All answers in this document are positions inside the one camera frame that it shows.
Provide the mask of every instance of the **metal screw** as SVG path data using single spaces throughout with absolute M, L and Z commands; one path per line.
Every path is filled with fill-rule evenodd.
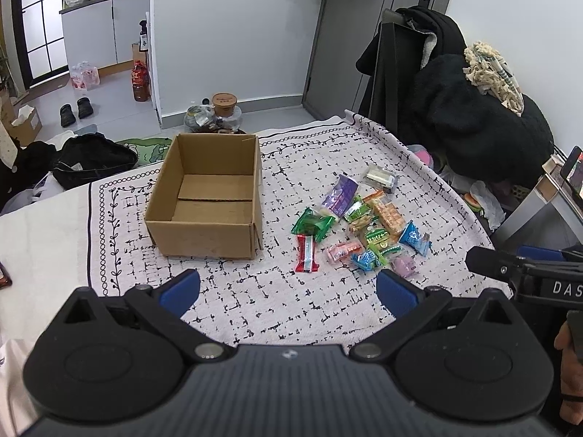
M 214 359 L 220 357 L 224 348 L 218 343 L 201 343 L 194 349 L 194 353 L 203 359 Z
M 357 345 L 355 348 L 355 353 L 360 358 L 366 359 L 377 358 L 378 356 L 381 355 L 382 351 L 383 350 L 381 350 L 381 347 L 374 343 L 361 343 L 360 345 Z
M 152 287 L 152 286 L 150 286 L 149 284 L 137 284 L 137 285 L 135 286 L 135 288 L 136 288 L 138 291 L 143 291 L 143 292 L 145 292 L 145 293 L 147 293 L 147 294 L 150 294 L 150 293 L 152 292 L 152 289 L 153 289 L 153 287 Z

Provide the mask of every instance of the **white rug with black pattern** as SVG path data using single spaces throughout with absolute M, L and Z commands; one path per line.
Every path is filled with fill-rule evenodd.
M 346 119 L 258 135 L 264 248 L 254 261 L 162 256 L 144 223 L 161 167 L 154 164 L 90 186 L 87 275 L 97 293 L 115 296 L 138 283 L 157 286 L 197 268 L 200 297 L 183 320 L 215 340 L 351 346 L 392 320 L 375 294 L 375 273 L 365 274 L 349 262 L 326 262 L 323 250 L 350 237 L 344 222 L 318 245 L 319 271 L 295 273 L 296 238 L 290 230 L 305 207 L 320 204 L 339 173 L 360 178 L 372 163 L 400 174 L 395 204 L 431 234 L 431 253 L 415 256 L 414 283 L 439 284 L 461 296 L 497 285 L 469 273 L 463 262 L 472 246 L 490 246 L 476 217 L 384 128 L 347 112 Z

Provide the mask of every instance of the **white cabinet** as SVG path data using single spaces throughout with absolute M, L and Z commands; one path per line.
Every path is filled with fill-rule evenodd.
M 147 11 L 150 0 L 106 0 L 63 13 L 69 66 L 86 60 L 102 68 L 132 60 Z
M 96 67 L 117 64 L 112 7 L 113 0 L 107 0 L 61 15 L 69 67 L 84 60 Z
M 146 20 L 147 11 L 150 11 L 150 0 L 113 0 L 118 63 L 132 60 L 132 44 L 139 42 L 140 21 Z

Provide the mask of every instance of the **purple snack packet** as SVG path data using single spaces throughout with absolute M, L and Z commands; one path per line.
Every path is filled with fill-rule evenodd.
M 338 182 L 322 202 L 322 209 L 326 215 L 332 215 L 337 219 L 342 218 L 346 210 L 352 205 L 359 185 L 356 181 L 340 174 Z

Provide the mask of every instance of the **jar lid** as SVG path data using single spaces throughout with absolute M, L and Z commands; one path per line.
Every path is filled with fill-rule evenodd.
M 215 94 L 213 95 L 212 103 L 215 107 L 223 110 L 229 110 L 237 104 L 237 97 L 233 94 Z

